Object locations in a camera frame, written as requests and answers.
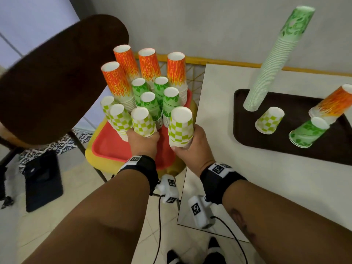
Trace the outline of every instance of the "person's left arm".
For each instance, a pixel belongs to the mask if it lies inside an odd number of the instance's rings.
[[[155,159],[158,133],[127,134],[132,155]],[[131,263],[149,192],[141,172],[119,172],[78,204],[23,263]]]

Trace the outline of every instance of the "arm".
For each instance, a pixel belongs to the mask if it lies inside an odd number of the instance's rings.
[[[193,173],[215,162],[204,130],[191,146],[174,148]],[[222,204],[266,263],[352,263],[352,232],[284,197],[238,180]]]
[[[127,132],[133,155],[155,159],[159,134]],[[31,263],[131,263],[149,197],[148,179],[123,170],[77,205],[24,261]]]

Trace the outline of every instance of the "dark brown tray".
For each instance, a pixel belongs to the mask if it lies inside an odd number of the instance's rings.
[[[322,99],[269,92],[259,109],[249,112],[243,108],[248,92],[249,89],[239,89],[234,94],[233,135],[241,144],[352,165],[352,128],[345,115],[332,124],[311,147],[300,148],[289,140],[288,134],[310,119],[308,111]],[[260,133],[254,124],[272,106],[283,109],[285,116],[273,134]]]

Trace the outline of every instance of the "yellow wall trim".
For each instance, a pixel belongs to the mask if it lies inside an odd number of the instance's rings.
[[[134,56],[136,59],[138,59],[138,53],[134,53]],[[157,54],[157,57],[158,57],[158,60],[162,62],[167,62],[168,60],[168,55],[166,54]],[[256,63],[235,62],[235,61],[217,60],[217,59],[209,59],[209,58],[202,58],[202,57],[190,57],[190,56],[186,56],[186,63],[194,64],[194,65],[204,65],[204,66],[206,64],[243,66],[243,67],[254,67],[257,69],[259,69],[262,66],[262,64],[256,64]],[[352,77],[352,74],[350,73],[322,71],[322,70],[315,70],[315,69],[301,69],[298,67],[289,67],[289,66],[284,66],[282,70]]]

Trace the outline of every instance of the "black wrist strap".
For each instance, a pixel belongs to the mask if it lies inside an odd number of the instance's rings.
[[[158,184],[158,173],[156,171],[155,161],[147,155],[134,155],[125,164],[122,165],[119,172],[123,170],[137,170],[147,177],[149,188],[152,192]]]
[[[222,197],[227,188],[240,179],[247,180],[226,164],[214,163],[209,165],[200,175],[206,194],[206,201],[222,204]]]

